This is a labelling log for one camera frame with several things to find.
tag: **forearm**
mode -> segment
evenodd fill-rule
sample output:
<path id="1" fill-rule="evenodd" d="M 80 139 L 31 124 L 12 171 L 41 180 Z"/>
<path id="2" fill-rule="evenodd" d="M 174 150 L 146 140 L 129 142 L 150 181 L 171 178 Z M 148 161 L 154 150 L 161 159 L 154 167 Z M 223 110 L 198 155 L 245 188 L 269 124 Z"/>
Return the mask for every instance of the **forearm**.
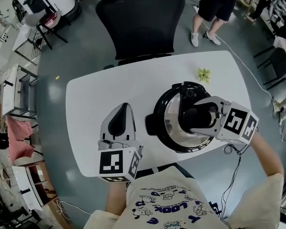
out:
<path id="1" fill-rule="evenodd" d="M 120 216 L 126 208 L 126 183 L 110 183 L 105 211 Z"/>
<path id="2" fill-rule="evenodd" d="M 255 131 L 252 137 L 251 146 L 268 177 L 277 173 L 284 175 L 283 165 L 279 156 L 257 131 Z"/>

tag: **shirt sleeve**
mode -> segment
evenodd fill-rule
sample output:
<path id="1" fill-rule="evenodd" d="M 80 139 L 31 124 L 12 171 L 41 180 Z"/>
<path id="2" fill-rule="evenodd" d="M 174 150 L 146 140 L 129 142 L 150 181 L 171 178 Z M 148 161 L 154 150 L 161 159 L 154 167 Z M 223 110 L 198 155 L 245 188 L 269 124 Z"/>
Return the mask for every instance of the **shirt sleeve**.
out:
<path id="1" fill-rule="evenodd" d="M 280 222 L 283 183 L 283 175 L 275 174 L 248 189 L 225 221 L 231 228 L 276 229 Z"/>
<path id="2" fill-rule="evenodd" d="M 84 229 L 112 229 L 119 217 L 109 212 L 96 210 L 90 215 Z"/>

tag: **gray floor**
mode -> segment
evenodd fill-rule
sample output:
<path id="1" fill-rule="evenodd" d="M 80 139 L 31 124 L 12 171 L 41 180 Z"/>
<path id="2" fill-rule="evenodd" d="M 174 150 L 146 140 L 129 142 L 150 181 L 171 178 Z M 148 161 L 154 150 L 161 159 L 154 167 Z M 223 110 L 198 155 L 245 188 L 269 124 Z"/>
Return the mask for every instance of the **gray floor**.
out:
<path id="1" fill-rule="evenodd" d="M 83 13 L 72 23 L 71 27 L 60 31 L 67 38 L 68 44 L 52 38 L 53 50 L 48 49 L 41 55 L 38 79 L 38 122 L 41 145 L 51 180 L 61 200 L 68 201 L 80 208 L 93 212 L 104 209 L 108 185 L 98 178 L 84 177 L 76 164 L 70 146 L 65 116 L 65 93 L 67 83 L 77 77 L 100 71 L 109 64 L 117 65 L 113 42 L 95 12 L 99 0 L 86 0 L 81 3 Z M 189 42 L 194 10 L 193 2 L 186 0 L 175 34 L 174 54 L 229 50 L 225 45 L 213 46 L 210 42 L 200 40 L 199 48 Z M 244 10 L 235 8 L 230 22 L 220 29 L 218 35 L 223 38 L 243 59 L 253 74 L 262 83 L 262 77 L 268 74 L 258 71 L 253 55 L 269 47 L 262 32 L 262 23 L 254 25 L 244 18 Z M 257 85 L 248 70 L 235 58 L 244 77 L 252 109 L 260 118 L 259 131 L 271 143 L 282 158 L 286 169 L 286 142 L 281 141 L 277 120 L 272 118 L 272 106 L 268 95 Z M 286 84 L 275 89 L 278 100 L 286 95 Z M 74 114 L 84 118 L 81 103 Z M 191 158 L 180 163 L 201 184 L 206 197 L 213 202 L 220 202 L 223 191 L 230 184 L 232 173 L 237 165 L 235 153 L 225 155 L 222 148 Z M 242 193 L 253 184 L 265 179 L 265 175 L 253 151 L 242 157 L 242 163 L 230 194 L 227 215 L 239 201 Z M 87 214 L 65 206 L 76 228 L 82 228 L 88 219 Z"/>

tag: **cartoon print shirt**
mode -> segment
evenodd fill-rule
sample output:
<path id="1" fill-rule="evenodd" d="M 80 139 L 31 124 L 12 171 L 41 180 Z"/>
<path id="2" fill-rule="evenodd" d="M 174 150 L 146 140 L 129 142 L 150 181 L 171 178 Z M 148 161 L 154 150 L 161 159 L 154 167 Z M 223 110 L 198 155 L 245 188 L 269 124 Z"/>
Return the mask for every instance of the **cartoon print shirt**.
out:
<path id="1" fill-rule="evenodd" d="M 283 181 L 283 176 L 276 174 L 250 188 L 230 217 L 221 221 L 195 179 L 170 167 L 132 182 L 121 216 L 97 210 L 84 229 L 276 229 Z"/>

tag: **green plant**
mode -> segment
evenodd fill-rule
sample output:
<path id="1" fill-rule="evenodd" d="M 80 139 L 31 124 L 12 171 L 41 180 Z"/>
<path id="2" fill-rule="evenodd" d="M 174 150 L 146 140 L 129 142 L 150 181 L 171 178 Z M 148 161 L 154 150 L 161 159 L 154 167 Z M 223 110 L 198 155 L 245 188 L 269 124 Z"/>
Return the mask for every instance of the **green plant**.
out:
<path id="1" fill-rule="evenodd" d="M 210 83 L 210 76 L 211 76 L 211 71 L 208 69 L 198 69 L 197 70 L 198 78 L 200 82 L 206 82 Z"/>

